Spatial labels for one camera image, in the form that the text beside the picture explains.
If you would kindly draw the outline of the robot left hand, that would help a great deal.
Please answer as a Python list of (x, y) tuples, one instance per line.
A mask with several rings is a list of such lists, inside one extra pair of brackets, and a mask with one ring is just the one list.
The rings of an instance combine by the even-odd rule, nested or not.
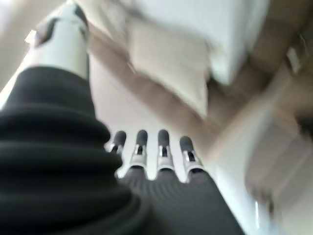
[(124, 177), (126, 133), (110, 151), (89, 85), (89, 27), (68, 3), (42, 24), (0, 112), (3, 235), (241, 235), (243, 230), (187, 136), (187, 182), (175, 172), (169, 133), (158, 134), (157, 176), (146, 176), (147, 138), (137, 134)]

